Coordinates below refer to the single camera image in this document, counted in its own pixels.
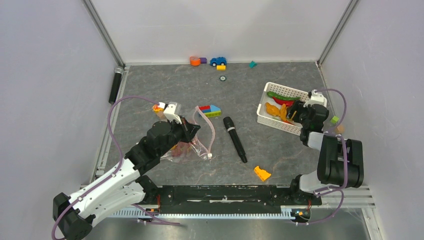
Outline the orange red mango toy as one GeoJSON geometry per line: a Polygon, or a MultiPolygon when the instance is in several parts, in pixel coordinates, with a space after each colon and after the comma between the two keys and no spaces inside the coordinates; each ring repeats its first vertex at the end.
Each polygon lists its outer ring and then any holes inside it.
{"type": "Polygon", "coordinates": [[[192,148],[189,143],[179,142],[170,150],[170,152],[172,157],[185,157],[190,154],[191,149],[192,148]]]}

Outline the clear polka dot zip bag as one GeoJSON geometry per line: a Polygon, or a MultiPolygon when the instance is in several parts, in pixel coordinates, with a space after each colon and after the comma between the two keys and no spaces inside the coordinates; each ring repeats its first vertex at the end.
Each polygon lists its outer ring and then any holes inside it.
{"type": "Polygon", "coordinates": [[[193,141],[188,143],[191,145],[190,154],[185,157],[172,157],[171,150],[169,150],[161,157],[162,160],[168,160],[173,163],[185,163],[206,161],[213,158],[212,146],[216,138],[216,130],[211,120],[201,112],[199,107],[196,106],[186,117],[189,123],[201,126],[193,141]]]}

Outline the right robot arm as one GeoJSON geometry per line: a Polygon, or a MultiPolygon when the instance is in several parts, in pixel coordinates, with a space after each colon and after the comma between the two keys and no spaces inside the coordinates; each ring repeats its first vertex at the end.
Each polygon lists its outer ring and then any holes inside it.
{"type": "Polygon", "coordinates": [[[290,184],[289,199],[302,204],[309,194],[326,195],[345,188],[359,188],[364,181],[363,144],[324,131],[329,110],[320,104],[305,106],[296,100],[289,107],[287,118],[301,124],[302,144],[319,151],[316,170],[296,176],[290,184]]]}

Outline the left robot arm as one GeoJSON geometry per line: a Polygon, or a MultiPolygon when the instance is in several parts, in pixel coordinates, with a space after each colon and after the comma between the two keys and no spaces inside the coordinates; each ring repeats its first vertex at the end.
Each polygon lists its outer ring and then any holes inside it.
{"type": "Polygon", "coordinates": [[[128,205],[153,203],[157,190],[141,185],[143,175],[158,165],[161,157],[178,143],[190,143],[200,125],[188,122],[157,121],[138,144],[133,146],[108,172],[86,187],[53,199],[52,239],[60,230],[65,240],[84,239],[107,215],[128,205]]]}

